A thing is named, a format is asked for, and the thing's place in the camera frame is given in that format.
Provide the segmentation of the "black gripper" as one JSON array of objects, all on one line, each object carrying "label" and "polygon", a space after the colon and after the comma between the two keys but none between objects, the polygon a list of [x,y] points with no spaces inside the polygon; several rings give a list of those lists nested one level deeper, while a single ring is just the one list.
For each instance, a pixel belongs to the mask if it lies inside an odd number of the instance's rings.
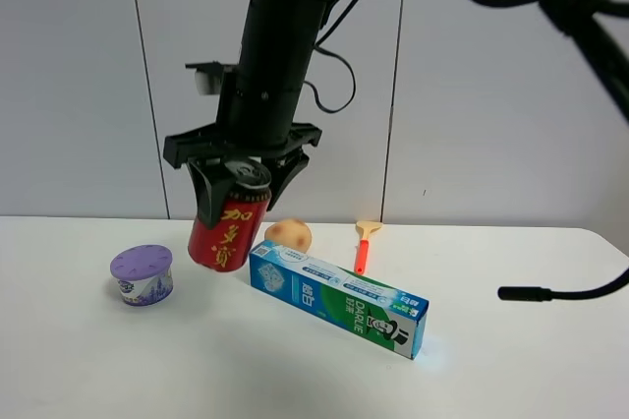
[{"label": "black gripper", "polygon": [[316,147],[322,135],[313,124],[293,120],[298,94],[282,90],[250,89],[238,68],[217,61],[188,63],[196,72],[201,95],[219,97],[215,121],[165,138],[163,158],[178,169],[187,164],[197,203],[197,218],[208,229],[220,220],[236,176],[226,166],[226,157],[262,157],[269,171],[271,197],[267,210],[274,209],[292,180],[310,158],[303,146]]}]

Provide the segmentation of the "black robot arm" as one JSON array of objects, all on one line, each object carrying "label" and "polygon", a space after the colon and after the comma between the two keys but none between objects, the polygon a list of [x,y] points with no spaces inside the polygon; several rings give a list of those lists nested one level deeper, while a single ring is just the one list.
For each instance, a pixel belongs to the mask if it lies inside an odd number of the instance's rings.
[{"label": "black robot arm", "polygon": [[[236,203],[258,213],[272,209],[309,162],[318,127],[294,116],[314,53],[338,27],[330,13],[339,0],[250,0],[236,64],[198,63],[200,92],[218,97],[215,121],[165,139],[163,156],[187,168],[196,220],[206,229]],[[598,22],[626,18],[615,0],[471,0],[495,9],[535,4],[578,47],[621,113],[628,110],[628,60]]]}]

